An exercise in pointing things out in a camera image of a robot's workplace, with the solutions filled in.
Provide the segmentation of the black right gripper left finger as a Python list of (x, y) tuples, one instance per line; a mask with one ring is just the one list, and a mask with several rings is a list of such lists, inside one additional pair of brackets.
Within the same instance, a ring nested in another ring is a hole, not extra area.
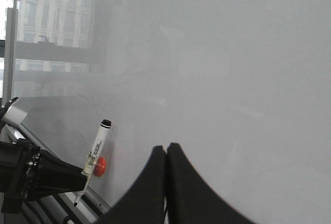
[(164, 223), (166, 153), (155, 146), (128, 191), (96, 223)]

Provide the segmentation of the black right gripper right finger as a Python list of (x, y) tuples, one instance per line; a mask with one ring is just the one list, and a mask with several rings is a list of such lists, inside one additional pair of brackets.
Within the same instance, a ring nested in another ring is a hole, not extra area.
[(169, 223), (253, 223), (208, 186), (178, 143), (167, 148), (167, 207)]

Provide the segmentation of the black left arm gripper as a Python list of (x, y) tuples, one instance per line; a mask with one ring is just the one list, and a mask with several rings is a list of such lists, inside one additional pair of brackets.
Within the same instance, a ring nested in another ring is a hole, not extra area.
[(35, 187), (36, 199), (41, 199), (81, 191), (86, 181), (81, 168), (40, 151), (30, 141), (1, 142), (2, 213), (18, 214), (24, 201), (33, 201)]

